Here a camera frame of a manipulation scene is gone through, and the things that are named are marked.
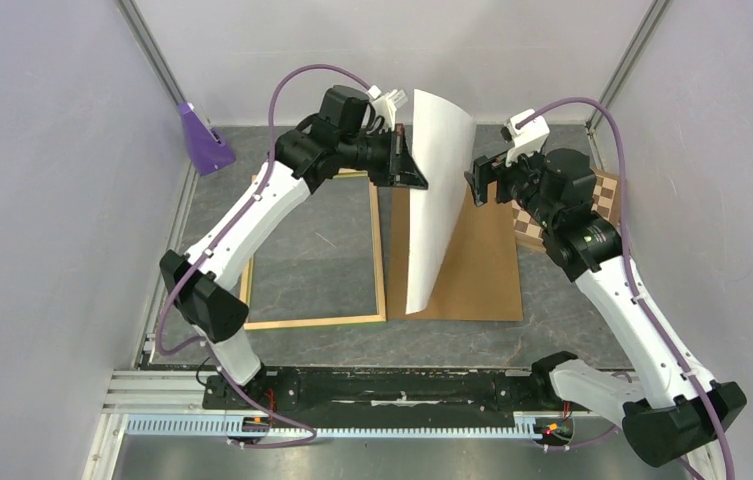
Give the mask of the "landscape photo print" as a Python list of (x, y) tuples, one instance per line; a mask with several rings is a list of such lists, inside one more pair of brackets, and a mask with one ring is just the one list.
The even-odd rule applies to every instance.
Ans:
[(475, 138), (472, 116), (454, 103), (420, 89), (413, 103), (412, 157), (428, 187), (409, 193), (407, 314), (429, 303), (464, 202)]

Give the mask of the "brown frame backing board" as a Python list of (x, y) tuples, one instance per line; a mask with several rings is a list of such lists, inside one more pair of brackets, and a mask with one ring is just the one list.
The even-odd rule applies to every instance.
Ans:
[(389, 191), (390, 231), (385, 234), (386, 301), (390, 320), (524, 320), (512, 210), (493, 201), (477, 207), (464, 197), (460, 216), (427, 307), (405, 312), (408, 274), (409, 192)]

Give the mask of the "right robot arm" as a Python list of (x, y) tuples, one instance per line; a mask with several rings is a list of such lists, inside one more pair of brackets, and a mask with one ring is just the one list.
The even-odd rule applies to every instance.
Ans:
[(465, 174), (473, 201), (517, 204), (540, 225), (546, 255), (603, 316), (639, 381), (604, 374), (570, 352), (534, 362), (532, 400), (585, 407), (622, 430), (635, 454), (661, 467), (724, 437), (748, 404), (741, 386), (720, 382), (691, 353), (650, 298), (616, 226), (594, 208), (596, 175), (573, 149), (482, 155)]

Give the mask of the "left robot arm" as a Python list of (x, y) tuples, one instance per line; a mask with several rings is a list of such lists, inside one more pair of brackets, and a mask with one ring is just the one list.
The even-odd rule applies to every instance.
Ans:
[(343, 171), (362, 172), (376, 187), (427, 190), (396, 120), (407, 101), (399, 89), (329, 88), (316, 113), (275, 140), (256, 180), (224, 218), (185, 253), (162, 256), (171, 305), (206, 342), (239, 406), (253, 408), (266, 393), (244, 328), (249, 308), (231, 292), (242, 270), (287, 215)]

